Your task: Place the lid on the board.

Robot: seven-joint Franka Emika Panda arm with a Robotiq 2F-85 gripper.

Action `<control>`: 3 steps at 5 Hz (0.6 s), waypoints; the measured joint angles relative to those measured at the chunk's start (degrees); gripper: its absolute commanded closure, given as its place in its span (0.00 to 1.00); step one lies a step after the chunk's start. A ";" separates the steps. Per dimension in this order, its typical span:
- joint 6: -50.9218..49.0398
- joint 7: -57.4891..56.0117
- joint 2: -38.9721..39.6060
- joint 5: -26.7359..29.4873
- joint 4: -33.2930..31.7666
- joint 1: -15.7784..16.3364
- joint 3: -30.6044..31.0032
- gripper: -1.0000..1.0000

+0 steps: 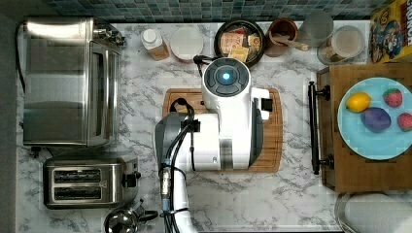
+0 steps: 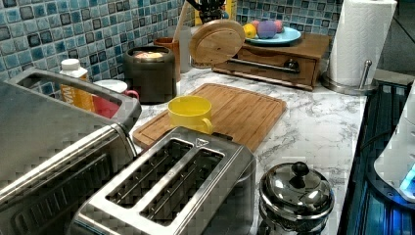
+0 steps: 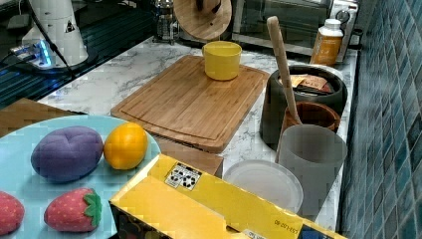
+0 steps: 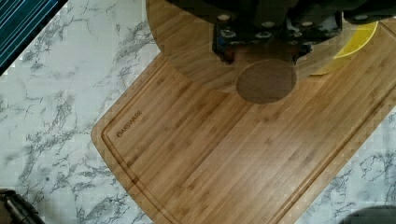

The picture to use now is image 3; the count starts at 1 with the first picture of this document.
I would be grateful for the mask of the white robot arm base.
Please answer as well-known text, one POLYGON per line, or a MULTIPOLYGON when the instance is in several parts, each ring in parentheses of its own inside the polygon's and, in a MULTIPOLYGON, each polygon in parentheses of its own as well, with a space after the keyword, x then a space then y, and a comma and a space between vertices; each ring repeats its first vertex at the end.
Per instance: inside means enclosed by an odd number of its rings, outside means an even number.
POLYGON ((71 0, 29 0, 33 27, 10 52, 41 71, 75 70, 89 59, 71 0))

